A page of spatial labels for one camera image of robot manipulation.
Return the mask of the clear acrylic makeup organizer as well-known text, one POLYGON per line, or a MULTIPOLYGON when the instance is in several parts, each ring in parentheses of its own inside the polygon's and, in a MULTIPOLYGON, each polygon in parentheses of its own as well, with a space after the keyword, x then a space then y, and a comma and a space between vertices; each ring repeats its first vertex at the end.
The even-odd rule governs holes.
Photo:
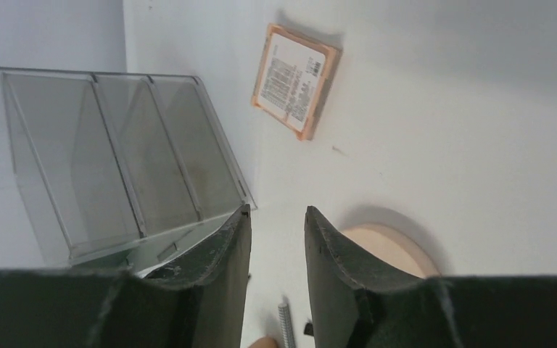
POLYGON ((0 268, 145 273, 242 204, 201 78, 0 67, 0 268))

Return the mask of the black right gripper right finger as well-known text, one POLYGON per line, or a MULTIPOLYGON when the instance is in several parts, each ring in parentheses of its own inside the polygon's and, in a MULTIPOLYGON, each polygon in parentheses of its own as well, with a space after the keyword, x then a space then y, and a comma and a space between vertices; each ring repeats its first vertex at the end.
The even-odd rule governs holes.
POLYGON ((317 347, 557 347, 557 275, 418 278, 314 206, 305 257, 317 347))

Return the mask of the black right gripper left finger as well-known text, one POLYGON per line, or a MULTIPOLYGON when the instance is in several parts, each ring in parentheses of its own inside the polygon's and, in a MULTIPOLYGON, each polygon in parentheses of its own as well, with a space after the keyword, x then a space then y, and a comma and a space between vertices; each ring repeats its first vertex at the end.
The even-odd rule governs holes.
POLYGON ((0 347, 238 347, 250 214, 242 205, 143 278, 119 269, 1 269, 0 347))

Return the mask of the small square pink compact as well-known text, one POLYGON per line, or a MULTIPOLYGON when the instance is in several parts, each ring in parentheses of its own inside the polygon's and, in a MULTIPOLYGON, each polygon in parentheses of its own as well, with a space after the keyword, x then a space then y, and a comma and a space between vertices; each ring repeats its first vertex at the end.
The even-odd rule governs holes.
POLYGON ((314 137, 342 50, 297 30, 267 27, 251 105, 291 130, 314 137))

